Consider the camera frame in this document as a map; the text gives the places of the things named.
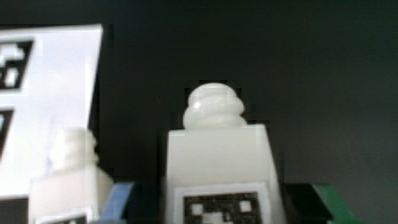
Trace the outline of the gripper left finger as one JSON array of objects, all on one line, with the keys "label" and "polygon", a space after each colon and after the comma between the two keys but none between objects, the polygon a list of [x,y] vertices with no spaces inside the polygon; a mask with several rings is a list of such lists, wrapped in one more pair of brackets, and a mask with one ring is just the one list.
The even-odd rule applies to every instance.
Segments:
[{"label": "gripper left finger", "polygon": [[95,224],[129,224],[127,210],[134,197],[136,186],[138,184],[134,182],[120,182],[115,184],[100,218],[95,220]]}]

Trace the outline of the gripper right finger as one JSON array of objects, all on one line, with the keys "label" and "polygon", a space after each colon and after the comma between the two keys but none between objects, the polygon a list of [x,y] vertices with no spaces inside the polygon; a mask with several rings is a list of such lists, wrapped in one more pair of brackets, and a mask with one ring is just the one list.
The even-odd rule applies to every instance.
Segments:
[{"label": "gripper right finger", "polygon": [[363,224],[330,184],[283,187],[289,224]]}]

